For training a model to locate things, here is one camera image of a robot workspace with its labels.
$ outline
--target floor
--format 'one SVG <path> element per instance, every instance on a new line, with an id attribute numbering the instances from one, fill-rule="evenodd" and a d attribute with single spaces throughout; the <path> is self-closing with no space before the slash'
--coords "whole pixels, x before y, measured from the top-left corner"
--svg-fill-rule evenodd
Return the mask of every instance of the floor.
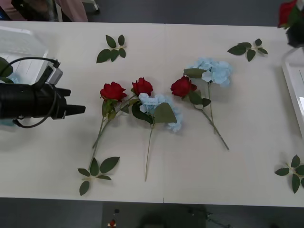
<path id="1" fill-rule="evenodd" d="M 100 13 L 85 4 L 90 22 L 178 23 L 243 26 L 277 26 L 278 8 L 287 0 L 96 0 Z M 47 199 L 0 198 L 1 228 L 106 228 L 114 209 L 118 228 L 135 228 L 144 212 L 176 208 L 178 218 L 191 218 L 180 205 L 102 203 Z M 302 208 L 271 208 L 207 205 L 216 221 L 234 228 L 269 228 L 275 222 L 280 228 L 302 228 Z M 201 222 L 194 212 L 193 221 Z M 214 223 L 187 227 L 218 228 Z"/>
<path id="2" fill-rule="evenodd" d="M 96 0 L 85 4 L 90 22 L 277 26 L 288 0 Z"/>

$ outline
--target light blue hydrangea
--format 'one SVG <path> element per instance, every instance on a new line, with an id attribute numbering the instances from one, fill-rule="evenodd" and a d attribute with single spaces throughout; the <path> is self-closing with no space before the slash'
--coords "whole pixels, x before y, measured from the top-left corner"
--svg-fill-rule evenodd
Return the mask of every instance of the light blue hydrangea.
<path id="1" fill-rule="evenodd" d="M 148 94 L 139 94 L 138 98 L 142 102 L 142 105 L 139 107 L 143 113 L 148 113 L 153 115 L 155 109 L 161 103 L 167 102 L 177 120 L 176 123 L 168 123 L 168 129 L 173 130 L 173 132 L 177 132 L 181 129 L 181 122 L 183 120 L 183 115 L 179 108 L 174 107 L 173 102 L 170 97 L 164 95 L 156 95 L 155 97 L 149 97 Z"/>
<path id="2" fill-rule="evenodd" d="M 199 58 L 189 68 L 198 68 L 206 70 L 202 74 L 202 79 L 206 82 L 220 84 L 221 87 L 227 87 L 230 84 L 230 76 L 232 74 L 232 66 L 228 62 L 214 61 L 212 58 Z"/>

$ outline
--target rose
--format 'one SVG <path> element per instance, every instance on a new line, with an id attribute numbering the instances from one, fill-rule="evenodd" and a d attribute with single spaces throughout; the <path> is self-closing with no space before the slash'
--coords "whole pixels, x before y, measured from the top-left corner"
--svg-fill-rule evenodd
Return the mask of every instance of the rose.
<path id="1" fill-rule="evenodd" d="M 139 94 L 148 94 L 151 96 L 151 92 L 153 91 L 153 87 L 150 82 L 146 81 L 143 77 L 138 79 L 138 82 L 132 82 L 133 92 L 138 96 Z"/>
<path id="2" fill-rule="evenodd" d="M 291 25 L 288 24 L 288 17 L 293 9 L 293 7 L 296 5 L 297 0 L 293 0 L 292 2 L 286 2 L 283 3 L 280 6 L 280 21 L 279 21 L 279 27 L 289 27 Z"/>
<path id="3" fill-rule="evenodd" d="M 192 84 L 191 80 L 189 80 L 185 75 L 171 85 L 171 91 L 173 91 L 172 94 L 175 96 L 184 97 L 190 92 L 190 90 L 196 90 L 196 85 Z"/>
<path id="4" fill-rule="evenodd" d="M 104 100 L 107 99 L 115 99 L 121 101 L 127 94 L 124 93 L 125 89 L 123 89 L 120 84 L 112 82 L 111 84 L 105 84 L 104 88 L 100 90 L 100 95 Z"/>

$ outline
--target table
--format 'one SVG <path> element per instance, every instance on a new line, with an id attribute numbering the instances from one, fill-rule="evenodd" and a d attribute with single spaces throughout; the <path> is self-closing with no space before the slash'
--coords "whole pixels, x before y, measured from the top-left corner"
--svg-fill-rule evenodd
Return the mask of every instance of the table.
<path id="1" fill-rule="evenodd" d="M 283 29 L 270 27 L 1 22 L 30 29 L 44 38 L 61 61 L 58 87 L 71 89 L 70 104 L 85 105 L 85 114 L 41 127 L 1 132 L 0 197 L 167 202 L 303 207 L 303 189 L 294 194 L 290 179 L 274 171 L 303 153 L 281 58 L 290 50 Z M 96 64 L 107 47 L 105 35 L 124 34 L 126 59 Z M 239 42 L 263 41 L 268 57 L 227 52 Z M 172 134 L 158 127 L 152 136 L 148 180 L 144 159 L 149 126 L 126 114 L 109 125 L 97 160 L 120 156 L 112 182 L 95 181 L 80 197 L 81 175 L 101 122 L 99 91 L 116 81 L 129 91 L 144 76 L 154 92 L 170 86 L 198 57 L 228 61 L 234 68 L 229 89 L 212 89 L 214 121 L 227 151 L 202 113 L 174 98 L 184 114 L 183 128 Z"/>

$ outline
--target loose leaf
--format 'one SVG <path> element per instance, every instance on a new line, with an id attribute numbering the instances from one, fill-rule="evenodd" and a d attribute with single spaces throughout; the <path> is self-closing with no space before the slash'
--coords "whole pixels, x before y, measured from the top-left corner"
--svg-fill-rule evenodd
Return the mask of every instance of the loose leaf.
<path id="1" fill-rule="evenodd" d="M 107 158 L 106 160 L 103 161 L 100 165 L 100 172 L 101 173 L 106 173 L 109 172 L 111 169 L 115 167 L 115 165 L 118 163 L 120 157 L 112 157 L 112 158 Z"/>
<path id="2" fill-rule="evenodd" d="M 279 175 L 279 176 L 286 176 L 287 174 L 289 174 L 289 168 L 281 168 L 281 169 L 278 169 L 276 172 L 275 172 L 276 175 Z"/>
<path id="3" fill-rule="evenodd" d="M 296 193 L 300 187 L 300 178 L 295 174 L 293 174 L 292 186 L 294 193 Z"/>
<path id="4" fill-rule="evenodd" d="M 176 123 L 176 117 L 168 103 L 161 103 L 154 112 L 154 121 L 156 123 Z"/>
<path id="5" fill-rule="evenodd" d="M 115 117 L 116 117 L 116 112 L 115 112 L 115 111 L 112 111 L 112 112 L 109 114 L 108 119 L 109 119 L 109 120 L 112 120 L 112 119 L 114 119 Z"/>
<path id="6" fill-rule="evenodd" d="M 190 99 L 190 102 L 194 105 L 200 105 L 202 104 L 202 99 L 201 99 L 201 96 L 193 91 L 190 91 L 188 93 L 189 95 L 189 99 Z"/>
<path id="7" fill-rule="evenodd" d="M 111 57 L 111 51 L 109 49 L 102 50 L 97 57 L 96 63 L 103 63 Z"/>
<path id="8" fill-rule="evenodd" d="M 114 62 L 116 60 L 116 58 L 118 57 L 118 51 L 113 49 L 111 51 L 111 61 Z"/>
<path id="9" fill-rule="evenodd" d="M 142 105 L 139 101 L 133 104 L 132 106 L 132 114 L 135 118 L 147 121 L 149 124 L 153 124 L 153 119 L 151 116 L 147 115 L 146 113 L 143 113 L 139 107 Z"/>
<path id="10" fill-rule="evenodd" d="M 256 55 L 256 51 L 255 50 L 248 50 L 248 52 L 247 52 L 248 62 L 250 62 L 255 55 Z"/>
<path id="11" fill-rule="evenodd" d="M 201 100 L 201 103 L 202 103 L 203 107 L 207 107 L 211 103 L 211 100 L 209 100 L 207 98 L 203 98 Z"/>
<path id="12" fill-rule="evenodd" d="M 112 37 L 106 35 L 105 38 L 110 48 L 116 48 L 116 42 Z"/>
<path id="13" fill-rule="evenodd" d="M 296 155 L 295 157 L 293 157 L 293 160 L 291 161 L 291 167 L 296 168 L 300 165 L 301 160 L 299 158 L 298 155 Z"/>
<path id="14" fill-rule="evenodd" d="M 86 169 L 78 169 L 78 172 L 79 172 L 80 174 L 82 174 L 82 175 L 87 176 L 87 177 L 91 176 L 90 173 L 89 173 L 89 171 L 86 170 Z"/>
<path id="15" fill-rule="evenodd" d="M 246 52 L 246 47 L 243 45 L 236 45 L 232 48 L 230 48 L 227 52 L 236 55 L 236 56 L 241 56 Z"/>
<path id="16" fill-rule="evenodd" d="M 125 58 L 125 56 L 127 55 L 125 50 L 123 48 L 118 50 L 120 57 Z"/>
<path id="17" fill-rule="evenodd" d="M 252 45 L 248 42 L 244 42 L 244 43 L 239 43 L 238 45 L 244 46 L 246 48 L 252 48 Z"/>
<path id="18" fill-rule="evenodd" d="M 111 178 L 110 177 L 108 177 L 108 176 L 105 176 L 105 175 L 99 175 L 97 178 L 99 178 L 99 179 L 104 179 L 104 180 L 111 180 Z"/>
<path id="19" fill-rule="evenodd" d="M 262 53 L 265 54 L 265 55 L 268 55 L 268 52 L 267 52 L 264 48 L 259 47 L 259 48 L 258 48 L 258 51 L 259 51 L 259 52 L 262 52 Z"/>
<path id="20" fill-rule="evenodd" d="M 257 46 L 261 46 L 261 45 L 262 45 L 261 39 L 257 39 L 257 40 L 255 41 L 255 43 L 256 43 Z"/>
<path id="21" fill-rule="evenodd" d="M 192 68 L 192 69 L 185 69 L 184 75 L 186 75 L 190 78 L 201 78 L 202 74 L 205 72 L 206 72 L 206 70 Z"/>
<path id="22" fill-rule="evenodd" d="M 300 165 L 298 168 L 295 169 L 297 174 L 304 176 L 304 165 Z"/>
<path id="23" fill-rule="evenodd" d="M 79 193 L 80 195 L 84 195 L 86 194 L 86 192 L 89 190 L 89 187 L 90 187 L 90 182 L 88 181 L 84 181 L 81 185 L 80 185 L 80 188 L 79 188 Z"/>
<path id="24" fill-rule="evenodd" d="M 126 104 L 123 108 L 122 108 L 122 111 L 124 113 L 128 113 L 129 114 L 129 104 Z"/>
<path id="25" fill-rule="evenodd" d="M 4 58 L 0 57 L 0 72 L 2 71 L 2 69 L 4 67 L 6 67 L 8 65 L 8 61 L 6 61 Z M 14 68 L 12 66 L 9 66 L 2 75 L 0 75 L 0 77 L 8 77 L 10 76 L 14 71 Z"/>
<path id="26" fill-rule="evenodd" d="M 90 173 L 92 176 L 97 176 L 99 173 L 98 162 L 95 158 L 92 160 L 92 164 L 90 167 Z"/>
<path id="27" fill-rule="evenodd" d="M 118 38 L 118 43 L 120 46 L 123 46 L 124 45 L 124 36 L 123 35 L 120 35 L 119 38 Z"/>
<path id="28" fill-rule="evenodd" d="M 136 102 L 138 102 L 138 99 L 132 99 L 131 101 L 129 101 L 129 106 L 132 106 Z"/>
<path id="29" fill-rule="evenodd" d="M 7 77 L 0 77 L 0 81 L 3 81 L 8 84 L 14 84 L 14 82 Z"/>

